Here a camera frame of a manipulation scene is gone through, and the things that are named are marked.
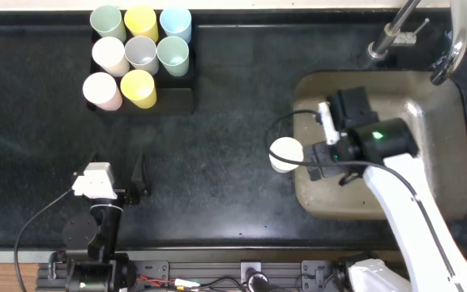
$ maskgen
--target chrome faucet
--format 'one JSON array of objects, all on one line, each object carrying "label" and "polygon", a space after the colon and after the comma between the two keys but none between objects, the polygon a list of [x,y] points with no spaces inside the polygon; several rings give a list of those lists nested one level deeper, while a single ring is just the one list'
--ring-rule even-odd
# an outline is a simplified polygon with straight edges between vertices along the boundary
[{"label": "chrome faucet", "polygon": [[[387,56],[388,47],[393,45],[395,39],[401,34],[401,26],[420,1],[409,0],[399,10],[394,20],[385,25],[378,40],[371,42],[368,46],[367,53],[371,58],[380,60]],[[457,69],[467,48],[467,0],[450,0],[450,7],[452,12],[452,47],[448,54],[439,60],[430,77],[430,81],[434,85],[441,85]]]}]

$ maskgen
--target faucet handle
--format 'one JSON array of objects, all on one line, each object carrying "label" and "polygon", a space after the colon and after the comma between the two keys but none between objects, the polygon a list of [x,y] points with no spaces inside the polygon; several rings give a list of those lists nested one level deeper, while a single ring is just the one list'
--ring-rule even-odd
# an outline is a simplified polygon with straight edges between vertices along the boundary
[{"label": "faucet handle", "polygon": [[399,34],[394,39],[392,43],[393,46],[412,46],[415,45],[417,41],[417,34],[424,28],[430,19],[425,19],[425,21],[415,30],[415,32],[399,32]]}]

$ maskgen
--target sink basin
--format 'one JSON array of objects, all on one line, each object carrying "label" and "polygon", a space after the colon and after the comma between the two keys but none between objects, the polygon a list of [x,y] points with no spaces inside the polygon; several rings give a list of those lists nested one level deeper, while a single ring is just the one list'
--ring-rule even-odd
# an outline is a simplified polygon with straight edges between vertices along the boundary
[{"label": "sink basin", "polygon": [[[304,77],[295,88],[295,110],[317,110],[339,89],[365,86],[371,108],[381,120],[403,118],[413,133],[426,166],[426,179],[443,217],[467,214],[467,128],[459,88],[447,80],[434,86],[430,72],[320,72]],[[308,114],[293,118],[294,138],[308,145],[325,140],[322,126]],[[300,204],[317,217],[383,219],[378,201],[362,179],[345,187],[342,174],[312,182],[305,167],[295,170]]]}]

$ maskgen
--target countertop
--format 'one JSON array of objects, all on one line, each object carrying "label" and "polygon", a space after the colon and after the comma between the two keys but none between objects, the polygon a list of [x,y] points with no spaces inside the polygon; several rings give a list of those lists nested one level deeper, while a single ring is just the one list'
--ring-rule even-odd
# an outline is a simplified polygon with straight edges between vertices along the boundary
[{"label": "countertop", "polygon": [[[364,62],[366,46],[394,11],[194,12],[198,78],[192,115],[101,117],[85,107],[88,12],[0,15],[0,248],[23,223],[71,185],[97,151],[122,179],[144,153],[152,196],[127,207],[120,249],[184,247],[396,248],[386,221],[319,219],[278,174],[264,129],[292,109],[298,81],[315,71],[429,71],[442,55],[449,11],[419,11],[431,22],[412,48]],[[467,56],[454,80],[467,117]],[[291,122],[281,135],[292,135]],[[65,222],[87,212],[64,199],[28,229],[25,248],[62,246]],[[449,223],[467,248],[467,217]]]}]

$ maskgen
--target cup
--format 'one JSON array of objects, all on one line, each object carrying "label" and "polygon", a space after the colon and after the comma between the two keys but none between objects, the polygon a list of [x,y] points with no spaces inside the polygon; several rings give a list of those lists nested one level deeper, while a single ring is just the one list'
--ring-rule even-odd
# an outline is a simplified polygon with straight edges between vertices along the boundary
[{"label": "cup", "polygon": [[[289,159],[291,161],[302,161],[304,159],[302,145],[296,139],[290,137],[282,137],[275,140],[272,146],[270,146],[270,150],[279,157]],[[290,163],[280,161],[271,154],[269,155],[269,161],[272,163],[273,169],[281,174],[287,173],[298,167],[298,165],[292,165]]]},{"label": "cup", "polygon": [[124,22],[133,36],[148,37],[158,41],[158,23],[156,13],[149,6],[136,6],[126,12]]},{"label": "cup", "polygon": [[154,79],[143,70],[133,70],[123,76],[120,82],[123,95],[140,109],[148,109],[156,103]]},{"label": "cup", "polygon": [[84,97],[103,110],[118,110],[122,105],[122,94],[113,76],[97,72],[91,74],[82,86]]},{"label": "cup", "polygon": [[102,37],[92,50],[93,60],[114,77],[122,77],[129,71],[126,50],[116,37]]},{"label": "cup", "polygon": [[161,12],[160,24],[167,36],[181,37],[188,44],[192,38],[192,15],[186,8],[168,8]]},{"label": "cup", "polygon": [[177,36],[168,36],[158,44],[158,58],[172,76],[183,76],[188,71],[188,45]]},{"label": "cup", "polygon": [[156,44],[146,36],[135,36],[126,43],[126,58],[134,68],[145,70],[151,75],[155,75],[160,67]]},{"label": "cup", "polygon": [[123,27],[122,13],[112,5],[100,6],[89,16],[89,23],[102,37],[116,37],[126,41],[126,29]]}]

